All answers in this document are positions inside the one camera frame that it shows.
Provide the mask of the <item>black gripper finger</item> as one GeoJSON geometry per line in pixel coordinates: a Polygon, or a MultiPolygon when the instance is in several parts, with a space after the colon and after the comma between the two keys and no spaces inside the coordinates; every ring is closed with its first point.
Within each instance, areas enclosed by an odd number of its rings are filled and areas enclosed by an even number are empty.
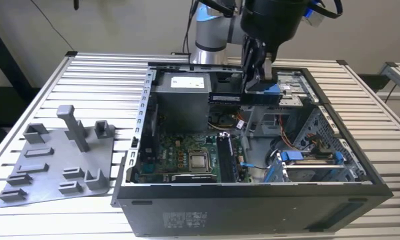
{"type": "Polygon", "coordinates": [[[249,82],[253,78],[255,73],[255,47],[256,40],[245,36],[243,40],[243,51],[241,51],[241,65],[243,65],[243,90],[247,91],[249,88],[249,82]]]}
{"type": "Polygon", "coordinates": [[[256,59],[255,59],[255,70],[253,70],[253,81],[255,84],[252,86],[253,91],[263,92],[264,90],[269,89],[275,84],[276,81],[273,80],[273,71],[272,65],[276,60],[276,53],[275,49],[267,45],[265,42],[256,41],[256,59]]]}

